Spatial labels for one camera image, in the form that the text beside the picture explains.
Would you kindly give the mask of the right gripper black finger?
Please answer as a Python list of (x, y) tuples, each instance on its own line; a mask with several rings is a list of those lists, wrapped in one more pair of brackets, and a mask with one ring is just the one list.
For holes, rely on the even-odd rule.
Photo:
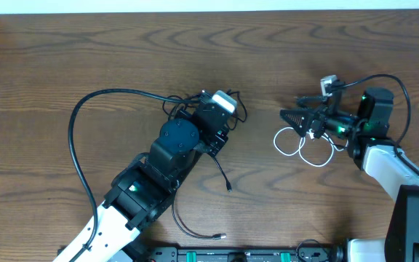
[(315, 113), (312, 109), (282, 109), (279, 112), (279, 115), (281, 119), (288, 123), (302, 138), (307, 135), (308, 131), (311, 131), (312, 133), (316, 132), (312, 127), (315, 119)]
[(297, 106), (299, 106), (301, 108), (309, 108), (314, 103), (324, 104), (327, 101), (328, 101), (327, 96), (322, 96), (322, 95), (304, 96), (304, 97), (301, 97), (301, 98), (297, 98), (296, 99), (296, 104), (297, 104)]

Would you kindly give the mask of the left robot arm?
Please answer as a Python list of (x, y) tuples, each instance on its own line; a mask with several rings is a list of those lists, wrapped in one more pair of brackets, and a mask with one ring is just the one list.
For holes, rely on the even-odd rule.
[(74, 107), (68, 124), (68, 146), (74, 167), (87, 193), (92, 217), (76, 238), (59, 251), (56, 261), (109, 261), (124, 252), (132, 261), (142, 250), (132, 243), (172, 206), (178, 189), (202, 155), (214, 159), (228, 141), (228, 122), (239, 121), (243, 103), (238, 92), (201, 91), (187, 98), (167, 97), (141, 90), (127, 93), (171, 103), (168, 120), (149, 151), (138, 154), (112, 181), (98, 204), (79, 165), (73, 143), (73, 127), (80, 108), (91, 98), (110, 94), (99, 90), (83, 97)]

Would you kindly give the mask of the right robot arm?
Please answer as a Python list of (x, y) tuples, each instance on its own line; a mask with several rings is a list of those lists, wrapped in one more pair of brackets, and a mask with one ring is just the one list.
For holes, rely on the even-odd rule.
[(419, 168), (387, 136), (394, 95), (382, 87), (364, 91), (357, 114), (338, 106), (342, 93), (309, 98), (296, 109), (282, 109), (280, 117), (301, 138), (328, 134), (347, 141), (346, 150), (357, 167), (374, 178), (393, 199), (394, 209), (383, 239), (350, 239), (332, 255), (332, 261), (419, 261)]

